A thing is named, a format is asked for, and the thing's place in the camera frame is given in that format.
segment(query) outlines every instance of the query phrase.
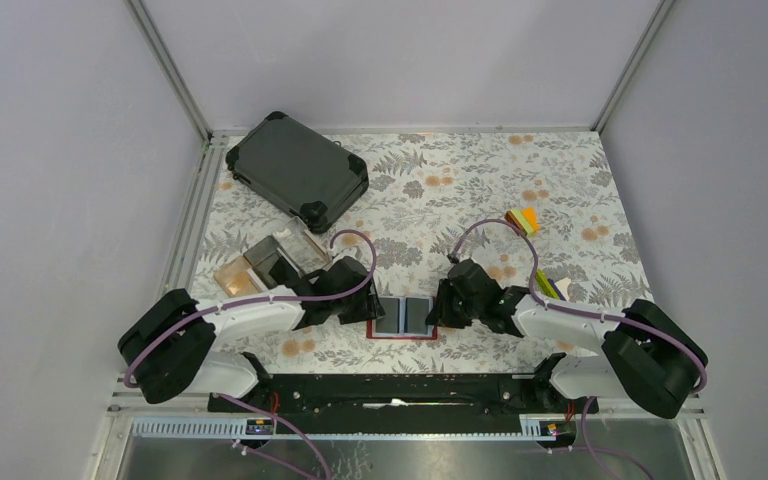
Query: purple cable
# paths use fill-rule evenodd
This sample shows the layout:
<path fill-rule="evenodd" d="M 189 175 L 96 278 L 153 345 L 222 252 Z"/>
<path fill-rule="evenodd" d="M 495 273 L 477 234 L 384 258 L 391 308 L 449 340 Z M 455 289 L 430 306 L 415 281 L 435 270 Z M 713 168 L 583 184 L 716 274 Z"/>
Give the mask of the purple cable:
<path fill-rule="evenodd" d="M 299 467 L 293 465 L 290 462 L 287 462 L 285 460 L 281 460 L 280 458 L 274 457 L 272 455 L 269 455 L 268 453 L 260 452 L 260 451 L 254 449 L 254 448 L 250 448 L 250 449 L 246 450 L 246 452 L 254 453 L 255 455 L 257 455 L 259 457 L 263 457 L 263 458 L 265 458 L 267 460 L 270 460 L 272 462 L 275 462 L 275 463 L 277 463 L 279 465 L 283 465 L 283 466 L 289 468 L 290 470 L 292 470 L 292 471 L 294 471 L 294 472 L 296 472 L 296 473 L 298 473 L 300 475 L 304 475 L 305 477 L 307 477 L 307 478 L 309 478 L 311 480 L 331 480 L 333 478 L 333 475 L 331 474 L 331 469 L 328 467 L 328 462 L 325 461 L 325 457 L 322 456 L 322 452 L 320 452 L 319 449 L 316 448 L 316 445 L 314 445 L 313 442 L 309 438 L 307 438 L 307 435 L 305 435 L 297 426 L 293 425 L 292 423 L 288 422 L 287 420 L 284 420 L 283 418 L 279 417 L 278 415 L 269 413 L 266 410 L 261 410 L 261 409 L 255 407 L 255 406 L 253 406 L 253 405 L 249 405 L 248 403 L 246 403 L 246 402 L 244 402 L 242 400 L 238 400 L 238 399 L 236 399 L 236 398 L 234 398 L 234 397 L 232 397 L 230 395 L 227 395 L 227 394 L 224 394 L 224 393 L 220 393 L 219 394 L 219 398 L 223 398 L 223 399 L 233 403 L 234 405 L 237 405 L 238 407 L 245 408 L 246 410 L 248 410 L 250 412 L 257 413 L 258 415 L 267 416 L 267 417 L 271 418 L 276 423 L 283 423 L 287 428 L 292 430 L 293 433 L 298 435 L 299 438 L 304 440 L 304 442 L 307 444 L 307 446 L 310 447 L 311 450 L 313 450 L 314 455 L 316 455 L 316 459 L 319 460 L 320 465 L 322 465 L 322 468 L 325 469 L 325 479 L 313 476 L 310 473 L 305 472 L 304 470 L 300 469 Z"/>
<path fill-rule="evenodd" d="M 652 471 L 650 471 L 648 468 L 646 468 L 643 463 L 640 462 L 640 460 L 632 457 L 631 455 L 621 452 L 619 450 L 612 450 L 610 448 L 602 448 L 602 447 L 593 447 L 592 450 L 596 453 L 603 453 L 605 455 L 613 455 L 615 457 L 622 458 L 623 460 L 627 460 L 637 466 L 647 477 L 649 477 L 649 480 L 655 480 L 655 476 L 652 474 Z M 590 450 L 587 449 L 587 447 L 572 447 L 570 448 L 553 448 L 552 449 L 552 455 L 556 455 L 558 453 L 574 453 L 574 452 L 589 452 Z M 526 455 L 547 455 L 546 450 L 528 450 L 525 452 L 521 452 Z"/>
<path fill-rule="evenodd" d="M 522 230 L 520 230 L 519 228 L 517 228 L 516 225 L 514 225 L 514 224 L 512 224 L 510 222 L 507 222 L 505 220 L 496 219 L 496 218 L 488 218 L 486 220 L 481 220 L 480 222 L 474 223 L 471 227 L 466 229 L 466 231 L 463 233 L 463 235 L 461 235 L 461 238 L 458 240 L 458 243 L 455 245 L 454 250 L 452 250 L 452 256 L 457 255 L 458 250 L 460 250 L 460 248 L 463 245 L 463 242 L 466 239 L 466 236 L 469 234 L 469 232 L 474 230 L 476 227 L 479 227 L 479 226 L 487 224 L 487 223 L 500 223 L 502 225 L 507 225 L 514 232 L 516 232 L 517 235 L 519 235 L 520 237 L 522 237 L 523 240 L 525 240 L 525 243 L 528 245 L 528 248 L 531 250 L 531 256 L 534 258 L 534 265 L 531 268 L 531 276 L 529 277 L 529 280 L 528 280 L 528 289 L 529 289 L 529 291 L 531 293 L 531 297 L 534 299 L 535 302 L 537 302 L 539 305 L 541 305 L 544 308 L 551 308 L 551 309 L 557 310 L 559 312 L 569 313 L 569 314 L 572 314 L 572 315 L 578 315 L 578 316 L 582 316 L 582 317 L 586 317 L 586 318 L 592 318 L 592 319 L 596 319 L 596 320 L 601 320 L 602 319 L 602 315 L 601 314 L 593 313 L 593 312 L 588 312 L 586 310 L 580 310 L 580 309 L 575 308 L 575 307 L 570 307 L 570 306 L 566 306 L 566 305 L 559 305 L 557 303 L 549 303 L 547 305 L 546 300 L 544 300 L 543 298 L 541 298 L 537 294 L 537 288 L 536 288 L 536 283 L 537 283 L 536 282 L 536 280 L 537 280 L 537 265 L 538 265 L 537 264 L 537 262 L 538 262 L 537 249 L 534 248 L 534 244 L 531 243 L 531 240 L 528 239 L 528 237 L 525 235 L 525 233 Z M 687 358 L 689 358 L 690 361 L 693 362 L 693 365 L 699 370 L 699 383 L 696 385 L 696 387 L 694 387 L 692 392 L 696 393 L 696 392 L 702 390 L 703 388 L 705 388 L 705 385 L 708 383 L 708 373 L 705 371 L 705 364 L 703 364 L 702 360 L 700 360 L 699 357 L 697 357 L 696 354 L 694 354 L 693 351 L 690 350 L 689 348 L 687 348 L 687 346 L 685 346 L 683 343 L 679 342 L 678 340 L 676 340 L 672 336 L 667 335 L 666 333 L 663 333 L 663 332 L 661 332 L 659 330 L 656 330 L 656 329 L 654 329 L 654 328 L 652 328 L 652 327 L 650 327 L 648 325 L 642 324 L 640 322 L 636 322 L 634 320 L 631 320 L 631 319 L 628 319 L 628 318 L 625 318 L 625 317 L 620 317 L 618 315 L 605 315 L 605 320 L 610 320 L 610 321 L 614 321 L 614 322 L 624 323 L 624 324 L 629 325 L 631 327 L 643 330 L 644 332 L 649 333 L 650 335 L 654 335 L 654 336 L 664 340 L 665 342 L 669 343 L 670 345 L 674 346 L 675 348 L 677 348 L 681 353 L 686 355 Z M 582 433 L 582 436 L 584 437 L 584 444 L 586 445 L 585 449 L 588 452 L 590 452 L 590 455 L 593 457 L 594 460 L 596 460 L 596 463 L 599 465 L 599 467 L 606 474 L 608 474 L 611 478 L 613 478 L 614 480 L 620 480 L 620 478 L 617 477 L 616 475 L 614 475 L 613 472 L 608 470 L 608 468 L 605 466 L 605 464 L 602 463 L 602 461 L 596 455 L 597 452 L 608 453 L 608 454 L 611 454 L 611 455 L 618 455 L 618 456 L 620 456 L 622 458 L 626 458 L 629 461 L 632 461 L 638 467 L 640 467 L 640 469 L 643 470 L 643 472 L 650 479 L 654 479 L 654 476 L 652 475 L 652 472 L 650 472 L 646 467 L 644 467 L 642 464 L 640 464 L 640 462 L 638 462 L 637 460 L 634 460 L 631 456 L 629 456 L 629 455 L 627 455 L 625 453 L 616 451 L 616 450 L 600 449 L 600 448 L 597 448 L 597 447 L 594 447 L 594 446 L 590 445 L 590 439 L 587 438 L 587 422 L 586 422 L 586 418 L 587 418 L 587 410 L 590 408 L 590 405 L 593 403 L 594 400 L 596 400 L 596 397 L 590 397 L 589 399 L 587 399 L 587 403 L 584 406 L 584 412 L 581 414 L 581 433 Z"/>
<path fill-rule="evenodd" d="M 366 278 L 364 278 L 363 281 L 360 282 L 359 284 L 355 285 L 354 287 L 342 293 L 335 293 L 333 295 L 323 295 L 319 297 L 310 297 L 310 296 L 296 297 L 296 296 L 281 295 L 281 296 L 272 297 L 271 299 L 269 297 L 242 298 L 240 300 L 228 302 L 222 305 L 222 310 L 225 311 L 231 308 L 242 307 L 243 305 L 250 305 L 252 303 L 261 303 L 261 302 L 270 302 L 270 301 L 272 302 L 275 302 L 275 301 L 278 301 L 278 302 L 328 302 L 331 300 L 339 300 L 343 297 L 348 297 L 349 295 L 352 295 L 355 292 L 359 291 L 367 283 L 372 281 L 372 275 L 375 272 L 376 265 L 378 264 L 378 253 L 375 251 L 375 246 L 372 244 L 372 240 L 370 240 L 369 237 L 353 229 L 340 230 L 339 232 L 335 233 L 334 236 L 331 237 L 331 243 L 329 246 L 333 248 L 334 240 L 336 240 L 337 237 L 339 237 L 340 235 L 343 235 L 346 233 L 353 233 L 359 236 L 360 238 L 362 238 L 367 243 L 367 245 L 369 245 L 369 249 L 372 251 L 372 265 L 369 266 L 369 273 L 366 275 Z M 218 311 L 219 311 L 218 307 L 205 308 L 204 310 L 199 310 L 198 312 L 195 312 L 191 315 L 187 315 L 183 319 L 179 320 L 175 325 L 172 325 L 171 327 L 169 327 L 168 330 L 161 333 L 160 336 L 155 338 L 153 342 L 149 343 L 148 347 L 146 347 L 145 350 L 140 352 L 140 354 L 137 355 L 137 358 L 135 358 L 134 361 L 131 362 L 130 365 L 128 365 L 128 368 L 125 370 L 125 378 L 123 379 L 122 383 L 124 383 L 125 386 L 128 388 L 137 388 L 138 385 L 133 381 L 131 381 L 131 379 L 134 376 L 134 371 L 137 369 L 137 367 L 140 366 L 141 363 L 143 363 L 143 361 L 146 359 L 146 357 L 148 357 L 151 354 L 151 352 L 153 352 L 167 338 L 171 337 L 175 332 L 181 330 L 193 320 L 197 320 L 204 315 L 217 313 Z"/>
<path fill-rule="evenodd" d="M 599 456 L 596 455 L 596 453 L 598 453 L 597 448 L 590 444 L 590 438 L 587 436 L 587 412 L 590 410 L 590 405 L 593 404 L 594 400 L 596 400 L 596 397 L 588 398 L 587 403 L 584 404 L 584 411 L 581 412 L 581 436 L 582 438 L 584 438 L 584 448 L 586 448 L 587 451 L 590 452 L 590 456 L 593 457 L 593 460 L 596 460 L 596 463 L 599 465 L 599 468 L 601 468 L 603 472 L 607 473 L 608 476 L 613 478 L 614 480 L 622 480 L 614 472 L 608 469 L 607 465 L 602 463 L 602 460 L 600 460 Z M 623 456 L 623 458 L 629 458 L 629 459 L 631 458 L 631 456 L 627 454 L 623 454 L 623 455 L 625 455 Z M 643 473 L 645 473 L 650 480 L 655 480 L 655 476 L 652 475 L 652 472 L 650 472 L 648 468 L 644 467 L 640 462 L 636 460 L 632 460 L 632 461 L 634 462 L 635 465 L 640 467 L 641 470 L 643 470 Z"/>
<path fill-rule="evenodd" d="M 528 290 L 531 293 L 531 298 L 534 299 L 535 302 L 537 302 L 538 305 L 545 307 L 545 308 L 551 308 L 552 310 L 557 310 L 559 312 L 564 313 L 570 313 L 572 315 L 578 315 L 580 317 L 585 318 L 591 318 L 594 320 L 602 320 L 602 315 L 595 312 L 589 312 L 586 310 L 581 310 L 575 307 L 567 306 L 567 305 L 560 305 L 558 303 L 550 302 L 548 305 L 546 303 L 546 300 L 540 297 L 540 295 L 537 293 L 537 262 L 538 262 L 538 256 L 537 256 L 537 249 L 534 248 L 534 244 L 531 243 L 531 240 L 528 239 L 528 237 L 525 235 L 522 230 L 517 228 L 516 225 L 507 222 L 505 220 L 500 220 L 497 218 L 488 218 L 486 220 L 481 220 L 480 222 L 474 223 L 471 227 L 467 228 L 466 231 L 461 235 L 461 238 L 458 240 L 458 243 L 455 245 L 454 250 L 452 250 L 452 255 L 457 255 L 458 250 L 460 250 L 461 246 L 463 245 L 464 240 L 466 239 L 466 236 L 471 232 L 473 229 L 475 229 L 478 226 L 484 225 L 486 223 L 500 223 L 502 225 L 507 225 L 510 227 L 513 231 L 517 233 L 520 237 L 522 237 L 523 240 L 525 240 L 525 243 L 528 245 L 528 248 L 531 250 L 531 256 L 534 258 L 534 265 L 531 267 L 531 276 L 528 280 Z M 700 390 L 705 388 L 705 385 L 708 384 L 708 372 L 705 371 L 705 364 L 702 363 L 702 360 L 699 359 L 699 357 L 696 356 L 695 353 L 693 353 L 692 350 L 687 348 L 686 345 L 676 340 L 674 337 L 661 332 L 660 330 L 656 330 L 649 325 L 645 325 L 643 323 L 637 322 L 635 320 L 632 320 L 630 318 L 621 317 L 619 315 L 605 315 L 605 320 L 610 320 L 613 322 L 619 322 L 624 323 L 630 327 L 637 328 L 638 330 L 643 330 L 644 332 L 654 335 L 661 340 L 669 343 L 678 351 L 680 351 L 682 354 L 687 356 L 687 358 L 690 359 L 691 362 L 693 362 L 693 366 L 696 367 L 697 370 L 699 370 L 699 383 L 696 384 L 696 386 L 691 390 L 691 393 L 698 393 Z"/>
<path fill-rule="evenodd" d="M 331 243 L 329 244 L 329 247 L 334 248 L 334 241 L 337 239 L 337 237 L 339 237 L 340 235 L 347 234 L 347 233 L 355 234 L 355 235 L 359 236 L 361 239 L 363 239 L 363 241 L 365 241 L 366 244 L 369 245 L 369 249 L 372 252 L 372 264 L 369 266 L 369 273 L 366 275 L 366 278 L 364 278 L 363 281 L 361 281 L 356 286 L 354 286 L 354 287 L 352 287 L 352 288 L 350 288 L 350 289 L 348 289 L 348 290 L 346 290 L 345 292 L 342 292 L 342 293 L 335 293 L 333 295 L 323 295 L 323 296 L 316 296 L 316 297 L 311 297 L 311 296 L 299 296 L 299 297 L 297 297 L 297 296 L 282 295 L 282 296 L 275 296 L 275 297 L 272 297 L 272 298 L 269 298 L 269 297 L 243 298 L 243 299 L 240 299 L 240 300 L 237 300 L 237 301 L 234 301 L 234 302 L 228 302 L 228 303 L 222 305 L 221 306 L 222 310 L 224 311 L 224 310 L 228 310 L 228 309 L 231 309 L 231 308 L 241 307 L 243 305 L 250 305 L 252 303 L 274 302 L 274 301 L 279 301 L 279 302 L 327 302 L 327 301 L 331 301 L 331 300 L 339 300 L 339 299 L 341 299 L 343 297 L 348 297 L 349 295 L 353 295 L 355 292 L 358 292 L 367 283 L 372 281 L 372 275 L 375 272 L 376 265 L 378 264 L 378 253 L 375 251 L 375 246 L 372 244 L 372 240 L 370 240 L 369 237 L 367 237 L 366 235 L 364 235 L 360 231 L 354 230 L 354 229 L 340 230 L 339 232 L 335 233 L 334 236 L 331 237 Z M 156 339 L 154 339 L 153 342 L 149 343 L 149 345 L 145 348 L 145 350 L 140 352 L 140 354 L 137 355 L 137 358 L 135 358 L 134 361 L 131 362 L 130 365 L 128 365 L 128 368 L 125 370 L 125 378 L 123 379 L 122 383 L 124 383 L 125 386 L 128 387 L 128 388 L 137 388 L 138 385 L 132 381 L 132 378 L 134 376 L 134 370 L 136 370 L 137 367 L 140 366 L 140 364 L 151 354 L 151 352 L 153 352 L 161 343 L 163 343 L 164 340 L 166 340 L 167 338 L 169 338 L 170 336 L 175 334 L 175 332 L 177 332 L 177 331 L 181 330 L 182 328 L 184 328 L 190 322 L 192 322 L 192 321 L 194 321 L 196 319 L 199 319 L 199 318 L 201 318 L 204 315 L 209 315 L 209 314 L 212 314 L 212 313 L 216 313 L 218 311 L 219 311 L 219 307 L 215 307 L 215 306 L 214 307 L 205 308 L 204 310 L 200 310 L 200 311 L 195 312 L 195 313 L 193 313 L 191 315 L 187 315 L 186 317 L 184 317 L 183 319 L 181 319 L 177 323 L 175 323 L 175 325 L 172 325 L 171 327 L 169 327 L 168 330 L 166 330 L 165 332 L 161 333 Z M 253 407 L 253 406 L 251 406 L 251 405 L 249 405 L 247 403 L 239 401 L 236 398 L 231 397 L 230 395 L 226 395 L 224 393 L 220 393 L 219 396 L 224 398 L 225 400 L 235 404 L 235 405 L 238 405 L 238 406 L 240 406 L 242 408 L 245 408 L 245 409 L 247 409 L 249 411 L 258 413 L 260 415 L 266 415 L 266 416 L 272 418 L 275 422 L 280 422 L 280 423 L 283 423 L 284 425 L 286 425 L 287 428 L 292 430 L 293 433 L 295 433 L 302 440 L 304 440 L 305 443 L 307 443 L 307 445 L 310 447 L 310 449 L 313 450 L 313 453 L 314 453 L 314 455 L 316 455 L 316 458 L 319 460 L 319 463 L 321 463 L 322 467 L 325 469 L 325 479 L 326 480 L 331 480 L 331 478 L 332 478 L 331 469 L 328 467 L 328 463 L 325 461 L 325 457 L 322 456 L 322 453 L 319 451 L 319 449 L 316 448 L 316 446 L 313 444 L 313 442 L 311 442 L 310 439 L 307 438 L 307 436 L 304 433 L 302 433 L 301 430 L 298 429 L 298 427 L 296 427 L 295 425 L 291 424 L 290 422 L 284 420 L 283 418 L 281 418 L 281 417 L 279 417 L 277 415 L 272 415 L 272 414 L 270 414 L 270 413 L 268 413 L 268 412 L 266 412 L 264 410 L 260 410 L 260 409 L 258 409 L 256 407 Z M 305 473 L 303 470 L 301 470 L 300 468 L 290 464 L 289 462 L 286 462 L 286 461 L 281 460 L 279 458 L 273 457 L 272 455 L 269 455 L 267 453 L 258 452 L 257 450 L 254 450 L 254 449 L 247 450 L 247 452 L 248 451 L 253 452 L 255 455 L 259 455 L 259 456 L 261 456 L 263 458 L 266 458 L 267 460 L 271 460 L 271 461 L 273 461 L 275 463 L 283 465 L 283 466 L 293 470 L 294 472 L 297 472 L 297 473 L 300 473 L 302 475 L 307 476 L 308 478 L 311 478 L 311 479 L 314 479 L 314 480 L 322 480 L 319 477 L 314 477 L 314 476 L 311 476 L 308 473 Z"/>

